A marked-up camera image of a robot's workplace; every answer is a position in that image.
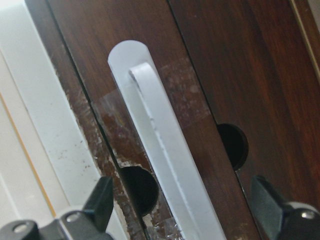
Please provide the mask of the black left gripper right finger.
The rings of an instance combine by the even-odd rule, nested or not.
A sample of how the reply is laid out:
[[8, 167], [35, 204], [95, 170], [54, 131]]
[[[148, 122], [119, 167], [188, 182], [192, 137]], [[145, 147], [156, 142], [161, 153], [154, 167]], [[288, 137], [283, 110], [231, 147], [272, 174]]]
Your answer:
[[285, 216], [284, 199], [261, 175], [251, 181], [250, 209], [269, 238], [276, 238], [283, 225]]

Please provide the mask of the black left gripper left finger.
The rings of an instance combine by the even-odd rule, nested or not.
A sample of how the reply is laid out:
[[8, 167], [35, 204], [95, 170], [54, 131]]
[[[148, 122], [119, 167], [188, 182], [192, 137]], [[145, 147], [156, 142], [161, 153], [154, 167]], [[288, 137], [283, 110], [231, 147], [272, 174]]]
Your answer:
[[98, 231], [105, 232], [113, 207], [113, 179], [110, 176], [102, 176], [84, 204], [82, 211], [89, 217]]

